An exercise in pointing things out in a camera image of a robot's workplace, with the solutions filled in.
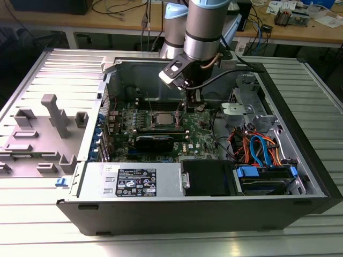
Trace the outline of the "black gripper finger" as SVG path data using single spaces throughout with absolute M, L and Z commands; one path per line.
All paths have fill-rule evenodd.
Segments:
M 187 112 L 194 113 L 196 108 L 204 103 L 201 89 L 186 91 Z

